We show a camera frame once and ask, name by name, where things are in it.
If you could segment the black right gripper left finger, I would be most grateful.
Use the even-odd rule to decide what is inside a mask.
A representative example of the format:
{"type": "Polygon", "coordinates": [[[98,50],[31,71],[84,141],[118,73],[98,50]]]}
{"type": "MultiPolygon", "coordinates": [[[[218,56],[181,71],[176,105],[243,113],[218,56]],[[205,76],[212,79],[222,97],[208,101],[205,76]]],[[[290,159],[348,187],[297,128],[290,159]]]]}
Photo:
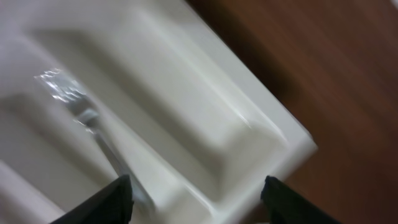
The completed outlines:
{"type": "Polygon", "coordinates": [[[133,205],[130,177],[122,175],[51,224],[128,224],[133,205]]]}

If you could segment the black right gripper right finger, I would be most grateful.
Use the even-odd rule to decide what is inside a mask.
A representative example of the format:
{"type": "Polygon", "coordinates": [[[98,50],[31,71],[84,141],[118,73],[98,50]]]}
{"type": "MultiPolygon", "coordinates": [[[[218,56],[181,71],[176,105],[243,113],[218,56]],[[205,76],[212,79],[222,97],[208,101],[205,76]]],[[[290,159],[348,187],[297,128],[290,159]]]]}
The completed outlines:
{"type": "Polygon", "coordinates": [[[267,207],[271,224],[339,223],[273,176],[266,177],[261,200],[267,207]]]}

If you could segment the steel fork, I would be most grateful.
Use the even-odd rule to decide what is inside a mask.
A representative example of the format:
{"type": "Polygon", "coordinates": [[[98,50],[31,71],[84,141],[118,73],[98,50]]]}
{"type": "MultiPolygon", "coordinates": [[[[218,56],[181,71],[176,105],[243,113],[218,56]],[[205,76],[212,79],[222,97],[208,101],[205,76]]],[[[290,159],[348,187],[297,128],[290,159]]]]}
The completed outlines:
{"type": "Polygon", "coordinates": [[[133,201],[148,216],[153,216],[155,213],[154,201],[113,143],[102,122],[100,112],[86,94],[85,89],[76,80],[57,68],[36,75],[35,79],[54,99],[66,107],[75,122],[81,124],[86,131],[91,133],[115,173],[119,176],[128,175],[130,177],[133,201]]]}

